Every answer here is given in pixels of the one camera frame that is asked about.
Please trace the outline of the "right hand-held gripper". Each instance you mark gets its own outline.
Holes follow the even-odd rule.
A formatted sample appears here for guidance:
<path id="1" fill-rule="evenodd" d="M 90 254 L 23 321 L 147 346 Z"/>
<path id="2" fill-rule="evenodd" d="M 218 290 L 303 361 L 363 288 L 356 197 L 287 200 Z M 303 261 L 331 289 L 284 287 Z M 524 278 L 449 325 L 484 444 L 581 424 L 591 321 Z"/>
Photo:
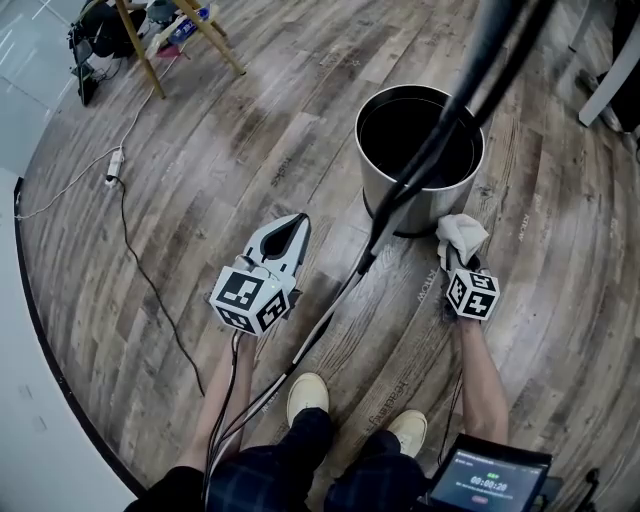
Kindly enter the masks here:
<path id="1" fill-rule="evenodd" d="M 460 268 L 459 253 L 450 242 L 440 242 L 437 253 L 448 278 L 444 318 L 488 320 L 500 298 L 500 288 L 498 279 L 489 271 L 486 258 L 474 254 L 468 261 L 468 270 Z"/>

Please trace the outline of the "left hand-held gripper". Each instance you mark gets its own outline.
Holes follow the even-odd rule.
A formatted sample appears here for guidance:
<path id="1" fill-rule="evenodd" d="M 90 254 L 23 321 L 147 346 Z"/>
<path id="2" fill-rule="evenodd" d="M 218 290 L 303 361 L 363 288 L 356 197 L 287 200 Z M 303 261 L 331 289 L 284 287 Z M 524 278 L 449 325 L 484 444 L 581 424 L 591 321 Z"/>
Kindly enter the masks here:
<path id="1" fill-rule="evenodd" d="M 262 336 L 276 321 L 286 319 L 301 294 L 296 272 L 310 234 L 311 222 L 305 213 L 280 217 L 255 231 L 243 255 L 222 268 L 209 296 L 208 303 L 220 320 Z"/>

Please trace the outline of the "white cloth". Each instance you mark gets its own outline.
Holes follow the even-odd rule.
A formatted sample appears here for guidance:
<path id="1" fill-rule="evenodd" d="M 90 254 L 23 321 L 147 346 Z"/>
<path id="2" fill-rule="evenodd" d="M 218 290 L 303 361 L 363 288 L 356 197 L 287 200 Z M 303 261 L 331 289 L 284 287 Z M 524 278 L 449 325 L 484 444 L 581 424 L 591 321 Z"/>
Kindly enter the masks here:
<path id="1" fill-rule="evenodd" d="M 447 266 L 447 249 L 455 249 L 462 264 L 469 263 L 489 233 L 481 223 L 466 214 L 446 215 L 438 219 L 436 236 L 439 240 L 437 254 L 443 270 Z"/>

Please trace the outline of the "steel trash bin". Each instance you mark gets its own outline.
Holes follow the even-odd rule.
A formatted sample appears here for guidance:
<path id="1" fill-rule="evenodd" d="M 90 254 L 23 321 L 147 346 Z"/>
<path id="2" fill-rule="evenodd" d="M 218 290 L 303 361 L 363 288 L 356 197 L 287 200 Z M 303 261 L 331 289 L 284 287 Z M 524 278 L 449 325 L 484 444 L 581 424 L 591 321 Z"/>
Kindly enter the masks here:
<path id="1" fill-rule="evenodd" d="M 379 91 L 359 110 L 355 140 L 360 157 L 363 200 L 373 216 L 386 192 L 418 152 L 444 109 L 449 95 L 425 85 L 397 85 Z M 467 192 L 485 151 L 482 129 L 464 109 L 436 166 L 437 174 L 420 191 L 394 234 L 405 238 L 435 231 Z"/>

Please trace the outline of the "person's left forearm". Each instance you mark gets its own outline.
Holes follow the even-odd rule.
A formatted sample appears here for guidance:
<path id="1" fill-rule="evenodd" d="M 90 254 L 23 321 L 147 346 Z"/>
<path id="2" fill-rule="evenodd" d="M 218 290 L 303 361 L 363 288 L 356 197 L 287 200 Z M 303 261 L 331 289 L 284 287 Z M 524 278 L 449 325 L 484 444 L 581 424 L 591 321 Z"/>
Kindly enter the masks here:
<path id="1" fill-rule="evenodd" d="M 257 338 L 241 336 L 238 342 L 236 377 L 226 409 L 224 426 L 233 420 L 249 403 Z M 205 471 L 209 438 L 218 420 L 232 374 L 232 345 L 228 342 L 216 364 L 206 389 L 205 398 L 196 423 L 194 434 L 175 466 L 191 467 Z"/>

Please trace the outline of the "person's right forearm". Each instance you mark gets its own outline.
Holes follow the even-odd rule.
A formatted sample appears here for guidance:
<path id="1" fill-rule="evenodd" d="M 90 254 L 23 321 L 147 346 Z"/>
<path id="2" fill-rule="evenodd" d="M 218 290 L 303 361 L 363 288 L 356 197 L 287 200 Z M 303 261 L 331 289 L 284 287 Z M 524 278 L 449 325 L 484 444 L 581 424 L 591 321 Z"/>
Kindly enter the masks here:
<path id="1" fill-rule="evenodd" d="M 463 424 L 467 435 L 507 444 L 509 408 L 505 388 L 479 321 L 459 317 L 462 355 Z"/>

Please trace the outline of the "person's left beige shoe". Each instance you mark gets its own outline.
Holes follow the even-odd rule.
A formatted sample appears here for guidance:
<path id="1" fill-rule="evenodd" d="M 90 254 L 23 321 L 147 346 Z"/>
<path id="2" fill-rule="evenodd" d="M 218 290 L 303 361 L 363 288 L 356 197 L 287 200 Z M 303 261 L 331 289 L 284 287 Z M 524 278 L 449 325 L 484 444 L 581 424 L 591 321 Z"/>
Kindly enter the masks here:
<path id="1" fill-rule="evenodd" d="M 311 372 L 300 375 L 292 384 L 287 398 L 288 426 L 293 426 L 300 412 L 313 408 L 328 412 L 329 404 L 329 392 L 324 380 Z"/>

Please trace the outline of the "person's beige shoe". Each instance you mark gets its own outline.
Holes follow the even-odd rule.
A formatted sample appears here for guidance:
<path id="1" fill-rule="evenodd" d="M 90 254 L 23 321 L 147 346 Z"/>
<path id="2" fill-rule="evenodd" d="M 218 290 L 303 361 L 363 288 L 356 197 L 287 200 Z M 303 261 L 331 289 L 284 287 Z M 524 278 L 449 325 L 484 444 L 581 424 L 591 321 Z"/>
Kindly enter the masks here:
<path id="1" fill-rule="evenodd" d="M 293 426 L 300 412 L 313 408 L 328 412 L 329 404 L 329 392 L 324 380 L 311 372 L 300 375 L 292 384 L 287 398 L 288 426 Z"/>
<path id="2" fill-rule="evenodd" d="M 423 447 L 428 421 L 422 412 L 406 410 L 390 423 L 387 430 L 399 441 L 400 452 L 415 458 Z"/>

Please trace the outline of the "person's right beige shoe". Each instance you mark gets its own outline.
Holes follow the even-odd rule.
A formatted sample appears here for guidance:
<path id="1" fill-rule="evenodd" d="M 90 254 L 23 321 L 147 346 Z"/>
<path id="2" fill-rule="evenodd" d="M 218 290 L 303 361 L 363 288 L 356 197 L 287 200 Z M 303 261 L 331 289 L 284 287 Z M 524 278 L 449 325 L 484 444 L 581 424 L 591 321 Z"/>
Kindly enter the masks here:
<path id="1" fill-rule="evenodd" d="M 406 410 L 390 423 L 387 430 L 399 441 L 400 452 L 415 458 L 423 447 L 428 421 L 422 412 Z"/>

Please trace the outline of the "white power strip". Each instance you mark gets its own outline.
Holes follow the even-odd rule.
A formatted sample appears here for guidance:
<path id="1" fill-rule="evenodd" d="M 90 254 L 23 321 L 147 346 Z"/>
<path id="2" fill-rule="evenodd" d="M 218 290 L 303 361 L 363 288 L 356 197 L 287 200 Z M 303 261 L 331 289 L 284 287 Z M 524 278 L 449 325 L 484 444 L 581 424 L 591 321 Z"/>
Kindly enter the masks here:
<path id="1" fill-rule="evenodd" d="M 105 184 L 109 188 L 114 187 L 119 182 L 119 174 L 123 163 L 124 152 L 122 148 L 118 148 L 111 155 L 107 174 L 105 177 Z"/>

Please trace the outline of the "black tablet with screen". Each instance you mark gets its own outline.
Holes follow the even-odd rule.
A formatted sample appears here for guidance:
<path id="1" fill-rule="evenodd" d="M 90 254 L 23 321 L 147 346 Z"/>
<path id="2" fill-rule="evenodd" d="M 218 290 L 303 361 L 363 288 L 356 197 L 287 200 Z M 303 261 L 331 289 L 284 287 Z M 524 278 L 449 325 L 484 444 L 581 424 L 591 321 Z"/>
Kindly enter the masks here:
<path id="1" fill-rule="evenodd" d="M 460 434 L 427 501 L 438 512 L 530 512 L 551 464 L 547 453 Z"/>

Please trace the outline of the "person's dark plaid trousers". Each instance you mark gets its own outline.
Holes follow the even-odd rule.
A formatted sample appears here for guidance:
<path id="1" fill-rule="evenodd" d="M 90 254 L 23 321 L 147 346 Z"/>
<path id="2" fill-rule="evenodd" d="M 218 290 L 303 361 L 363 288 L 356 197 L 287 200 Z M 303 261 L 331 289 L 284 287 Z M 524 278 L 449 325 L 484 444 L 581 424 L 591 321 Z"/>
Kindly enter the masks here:
<path id="1" fill-rule="evenodd" d="M 279 443 L 243 450 L 214 470 L 206 512 L 309 512 L 305 500 L 333 435 L 327 412 L 303 410 Z M 330 486 L 324 512 L 410 512 L 426 491 L 418 462 L 390 429 L 379 430 Z"/>

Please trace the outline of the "round yellow wooden table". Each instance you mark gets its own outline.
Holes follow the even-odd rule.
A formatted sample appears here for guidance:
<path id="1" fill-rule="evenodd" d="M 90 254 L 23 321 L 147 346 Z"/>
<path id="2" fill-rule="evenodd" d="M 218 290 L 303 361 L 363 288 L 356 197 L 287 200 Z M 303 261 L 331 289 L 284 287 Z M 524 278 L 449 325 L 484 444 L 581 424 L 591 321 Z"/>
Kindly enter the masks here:
<path id="1" fill-rule="evenodd" d="M 119 16 L 125 26 L 129 39 L 134 47 L 135 53 L 138 57 L 143 70 L 146 73 L 147 78 L 152 84 L 152 90 L 161 98 L 166 97 L 165 92 L 160 84 L 159 78 L 151 65 L 149 59 L 146 56 L 146 50 L 143 48 L 142 42 L 137 34 L 137 30 L 134 28 L 134 24 L 129 15 L 129 10 L 125 6 L 124 0 L 114 0 L 116 9 Z M 209 18 L 202 18 L 198 10 L 202 8 L 198 0 L 171 0 L 177 8 L 191 20 L 197 30 L 201 32 L 206 39 L 218 50 L 224 60 L 231 66 L 231 68 L 240 76 L 246 74 L 246 69 L 235 58 L 231 49 L 226 42 L 226 32 L 215 20 L 215 14 L 210 12 Z"/>

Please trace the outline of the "clear plastic bag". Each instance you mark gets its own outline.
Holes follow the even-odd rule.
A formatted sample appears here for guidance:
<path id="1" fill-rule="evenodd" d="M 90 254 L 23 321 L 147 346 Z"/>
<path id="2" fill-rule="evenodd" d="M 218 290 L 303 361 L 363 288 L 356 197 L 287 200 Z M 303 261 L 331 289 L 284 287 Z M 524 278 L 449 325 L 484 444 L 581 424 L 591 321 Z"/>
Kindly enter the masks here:
<path id="1" fill-rule="evenodd" d="M 172 45 L 172 44 L 170 44 L 170 43 L 167 41 L 167 36 L 168 36 L 168 33 L 169 33 L 169 29 L 168 29 L 168 27 L 167 27 L 167 28 L 165 28 L 164 30 L 162 30 L 160 33 L 155 34 L 155 35 L 153 36 L 153 38 L 151 39 L 151 42 L 149 43 L 149 45 L 148 45 L 148 47 L 147 47 L 147 49 L 146 49 L 146 51 L 145 51 L 145 56 L 146 56 L 148 59 L 150 59 L 150 58 L 152 58 L 152 57 L 155 57 L 155 54 L 156 54 L 156 52 L 157 52 L 157 50 L 158 50 L 159 48 L 161 48 L 161 47 L 163 47 L 163 46 L 165 46 L 165 45 Z M 185 47 L 185 46 L 186 46 L 186 44 L 187 44 L 187 42 L 188 42 L 188 41 L 189 41 L 189 40 L 194 36 L 194 34 L 193 34 L 193 35 L 192 35 L 192 36 L 191 36 L 191 37 L 190 37 L 190 38 L 189 38 L 185 43 L 183 43 L 183 44 L 179 44 L 179 45 L 180 45 L 180 46 Z"/>

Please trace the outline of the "blue white packet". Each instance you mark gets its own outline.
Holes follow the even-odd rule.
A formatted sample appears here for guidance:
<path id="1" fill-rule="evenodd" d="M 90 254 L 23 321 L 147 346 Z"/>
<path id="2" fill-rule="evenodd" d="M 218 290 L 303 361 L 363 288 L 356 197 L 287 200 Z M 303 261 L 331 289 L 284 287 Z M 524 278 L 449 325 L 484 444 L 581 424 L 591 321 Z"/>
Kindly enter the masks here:
<path id="1" fill-rule="evenodd" d="M 196 13 L 202 21 L 206 21 L 211 17 L 211 11 L 214 7 L 214 4 L 209 4 L 198 9 Z M 167 41 L 172 45 L 179 45 L 185 43 L 198 30 L 198 27 L 193 20 L 183 14 L 168 29 Z"/>

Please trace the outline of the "person's black shirt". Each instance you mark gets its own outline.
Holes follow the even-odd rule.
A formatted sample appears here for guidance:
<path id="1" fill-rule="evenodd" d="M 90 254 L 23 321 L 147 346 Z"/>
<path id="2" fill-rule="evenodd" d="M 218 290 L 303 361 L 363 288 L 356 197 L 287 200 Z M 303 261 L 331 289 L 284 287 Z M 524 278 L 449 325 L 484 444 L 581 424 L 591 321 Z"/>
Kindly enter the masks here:
<path id="1" fill-rule="evenodd" d="M 204 512 L 203 480 L 198 469 L 173 467 L 123 512 Z"/>

